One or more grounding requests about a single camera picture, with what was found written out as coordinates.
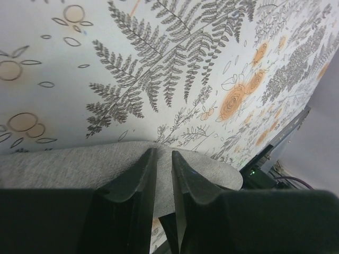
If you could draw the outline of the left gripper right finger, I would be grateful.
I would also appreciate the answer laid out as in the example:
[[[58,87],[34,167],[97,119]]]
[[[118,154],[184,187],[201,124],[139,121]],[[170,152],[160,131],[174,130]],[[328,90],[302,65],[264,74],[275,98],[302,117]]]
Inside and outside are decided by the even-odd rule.
[[[172,180],[180,253],[225,253],[223,190],[172,152]]]

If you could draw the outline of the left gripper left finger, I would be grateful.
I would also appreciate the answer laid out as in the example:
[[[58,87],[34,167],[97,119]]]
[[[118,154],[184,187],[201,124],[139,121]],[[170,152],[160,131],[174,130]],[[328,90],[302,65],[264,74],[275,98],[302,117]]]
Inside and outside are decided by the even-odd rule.
[[[96,192],[99,247],[104,253],[149,253],[157,178],[151,148]]]

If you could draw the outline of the grey cloth napkin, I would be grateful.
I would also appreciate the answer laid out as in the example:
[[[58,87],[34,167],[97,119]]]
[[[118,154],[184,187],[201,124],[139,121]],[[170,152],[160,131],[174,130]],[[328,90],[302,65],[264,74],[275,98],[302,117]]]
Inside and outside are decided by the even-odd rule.
[[[157,149],[154,217],[175,211],[173,148],[146,141],[23,152],[1,156],[1,188],[98,188],[121,175],[148,149]]]

